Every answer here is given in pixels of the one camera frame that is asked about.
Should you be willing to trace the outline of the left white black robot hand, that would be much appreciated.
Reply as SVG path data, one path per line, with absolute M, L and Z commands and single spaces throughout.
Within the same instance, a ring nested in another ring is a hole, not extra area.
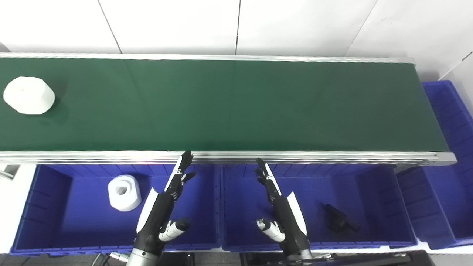
M 166 242 L 177 238 L 190 228 L 191 222 L 188 218 L 170 219 L 170 215 L 182 195 L 185 183 L 196 175 L 194 171 L 185 173 L 193 158 L 190 150 L 185 151 L 176 162 L 164 190 L 160 193 L 154 189 L 150 191 L 149 199 L 154 199 L 154 203 L 150 204 L 149 214 L 143 226 L 137 228 L 133 254 L 145 258 L 160 256 Z

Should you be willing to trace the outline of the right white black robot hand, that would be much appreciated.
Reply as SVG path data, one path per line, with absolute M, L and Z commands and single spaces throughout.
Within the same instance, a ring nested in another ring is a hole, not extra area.
M 274 221 L 258 219 L 256 224 L 259 230 L 279 244 L 287 260 L 312 259 L 305 220 L 295 194 L 291 192 L 287 197 L 283 196 L 269 164 L 262 158 L 257 158 L 256 163 L 257 180 L 265 187 L 275 217 Z

